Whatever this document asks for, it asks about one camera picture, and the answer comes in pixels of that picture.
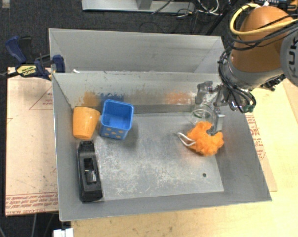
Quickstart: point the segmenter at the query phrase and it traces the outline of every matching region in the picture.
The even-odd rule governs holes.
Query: table
[[[53,113],[51,107],[46,107],[50,105],[47,103],[51,102],[48,81],[38,79],[40,84],[45,83],[47,87],[46,89],[39,87],[43,92],[38,92],[35,81],[14,78],[10,79],[10,86],[14,83],[13,80],[19,84],[16,86],[18,90],[13,91],[14,93],[22,92],[28,99],[41,94],[32,104],[30,102],[26,104],[28,111],[35,111],[37,115],[40,112]],[[11,101],[12,92],[8,91],[8,93],[8,99]],[[268,175],[272,174],[277,184],[272,188],[268,181],[270,190],[277,190],[271,192],[272,202],[74,221],[71,225],[75,236],[298,236],[298,101],[296,101],[298,89],[285,81],[277,86],[275,92],[256,89],[253,94],[258,101],[253,115],[268,155],[268,161],[261,162],[262,168],[267,181]],[[18,102],[20,105],[25,103],[20,99]],[[11,108],[18,106],[12,106],[11,102],[9,103],[8,108],[11,112],[8,112],[8,115],[22,113],[22,109],[20,113],[12,112]],[[34,108],[36,106],[40,106],[41,110]],[[11,130],[13,120],[12,116],[8,116],[7,142],[10,134],[14,133]],[[44,130],[49,130],[49,125],[53,127],[47,122]],[[40,132],[36,133],[33,141],[26,144],[26,148],[30,149],[33,145],[39,148],[40,144],[36,139],[41,137]],[[14,162],[11,161],[13,158],[9,156],[12,151],[7,148],[6,215],[57,210],[55,159],[53,158],[55,156],[54,150],[51,150],[53,143],[46,145],[49,145],[46,150],[50,153],[45,157],[37,157],[35,151],[23,154],[24,158],[21,161],[25,165],[22,171],[18,172],[20,175],[18,181],[10,179],[10,176],[16,177],[16,170],[13,167]],[[15,194],[7,192],[19,188],[24,192]],[[43,195],[38,194],[41,192],[45,193],[43,197],[39,197]]]

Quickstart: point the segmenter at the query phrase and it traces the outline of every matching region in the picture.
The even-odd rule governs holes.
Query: gray carpet
[[[236,7],[248,1],[239,0]],[[5,48],[5,42],[13,35],[31,36],[33,52],[48,54],[49,28],[204,35],[214,20],[214,16],[208,15],[180,20],[174,15],[161,13],[151,15],[132,12],[82,12],[81,0],[10,0],[10,9],[3,9],[2,0],[0,0],[0,72],[5,72],[7,67],[17,64]],[[212,32],[212,35],[223,35],[223,28],[227,24],[228,16]],[[9,218],[4,215],[6,87],[6,81],[0,81],[0,224],[7,237],[29,237],[33,228],[33,215]],[[39,214],[34,236],[43,236],[50,219],[52,219],[51,229],[61,227],[57,215],[52,218],[51,214]]]

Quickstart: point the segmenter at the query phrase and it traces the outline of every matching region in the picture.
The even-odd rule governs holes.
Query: clamp
[[[51,72],[46,69],[46,66],[52,64],[55,64],[56,72],[65,72],[64,59],[61,55],[54,55],[52,59],[49,55],[40,55],[39,58],[33,60],[30,37],[19,38],[19,36],[13,36],[5,43],[5,46],[9,54],[18,61],[15,72],[8,74],[8,78],[21,75],[22,77],[39,77],[51,80]]]

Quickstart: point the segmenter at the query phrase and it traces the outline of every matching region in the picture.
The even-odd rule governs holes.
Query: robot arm
[[[247,9],[252,10],[240,30],[235,30],[236,18]],[[200,92],[217,92],[210,135],[222,129],[224,115],[220,106],[229,105],[234,111],[251,112],[256,106],[251,94],[254,88],[263,85],[273,88],[285,77],[298,87],[298,19],[276,7],[250,3],[233,15],[229,35],[233,41],[219,61],[222,84],[216,88],[212,88],[210,82],[198,86],[196,104],[200,104]]]

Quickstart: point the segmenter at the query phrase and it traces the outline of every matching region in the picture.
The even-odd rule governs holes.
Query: gray metal tray
[[[225,144],[213,157],[197,155],[177,138],[177,132],[192,127],[189,110],[197,84],[209,80],[218,82],[216,75],[195,73],[54,74],[60,220],[271,200],[243,114],[222,109],[226,113]],[[92,101],[84,101],[87,92]],[[101,109],[102,96],[119,96],[138,111],[124,141],[102,138],[95,132],[104,199],[81,203],[76,162],[79,141],[72,136],[72,109],[78,105]],[[157,106],[158,113],[152,113]]]

